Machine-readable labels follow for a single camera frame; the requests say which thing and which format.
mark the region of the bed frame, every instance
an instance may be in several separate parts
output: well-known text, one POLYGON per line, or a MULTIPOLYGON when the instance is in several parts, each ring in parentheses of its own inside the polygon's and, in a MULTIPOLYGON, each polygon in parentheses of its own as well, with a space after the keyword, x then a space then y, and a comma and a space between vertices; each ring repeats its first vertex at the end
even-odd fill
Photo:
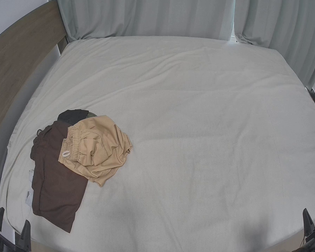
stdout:
POLYGON ((62 53, 66 35, 57 0, 36 8, 0 34, 0 179, 10 135, 42 80, 33 74, 56 44, 62 53))

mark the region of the curtain fold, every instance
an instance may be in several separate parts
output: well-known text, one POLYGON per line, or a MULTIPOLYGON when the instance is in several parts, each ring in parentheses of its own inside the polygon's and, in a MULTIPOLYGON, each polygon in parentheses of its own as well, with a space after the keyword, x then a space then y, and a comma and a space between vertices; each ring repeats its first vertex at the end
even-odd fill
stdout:
POLYGON ((235 0, 58 0, 69 41, 108 36, 230 40, 235 0))
POLYGON ((301 82, 315 82, 315 0, 236 0, 238 42, 276 49, 301 82))

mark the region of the wooden headboard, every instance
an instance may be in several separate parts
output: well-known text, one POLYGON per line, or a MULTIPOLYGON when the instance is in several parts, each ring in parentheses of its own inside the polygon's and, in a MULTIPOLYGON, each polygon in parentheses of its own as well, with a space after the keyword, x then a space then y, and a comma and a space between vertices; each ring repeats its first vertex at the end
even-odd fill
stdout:
POLYGON ((36 67, 67 35, 56 0, 36 8, 0 34, 0 124, 36 67))

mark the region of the fitted sheet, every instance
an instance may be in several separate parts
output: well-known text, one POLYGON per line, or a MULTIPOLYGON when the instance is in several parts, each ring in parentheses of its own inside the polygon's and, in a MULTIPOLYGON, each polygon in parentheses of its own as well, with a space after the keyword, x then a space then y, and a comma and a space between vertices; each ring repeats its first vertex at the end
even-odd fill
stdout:
POLYGON ((315 104, 276 51, 187 37, 66 47, 21 115, 0 185, 5 220, 60 251, 257 251, 315 219, 315 104), (108 115, 133 149, 88 182, 71 233, 25 204, 38 129, 108 115))

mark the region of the pile of clothes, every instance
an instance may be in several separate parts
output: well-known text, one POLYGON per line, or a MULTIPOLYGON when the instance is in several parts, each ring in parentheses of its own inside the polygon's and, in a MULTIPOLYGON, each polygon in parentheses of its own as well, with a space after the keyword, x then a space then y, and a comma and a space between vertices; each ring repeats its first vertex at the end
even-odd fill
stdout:
POLYGON ((33 213, 70 233, 88 180, 103 186, 132 148, 128 136, 108 116, 66 110, 37 131, 30 158, 33 213))

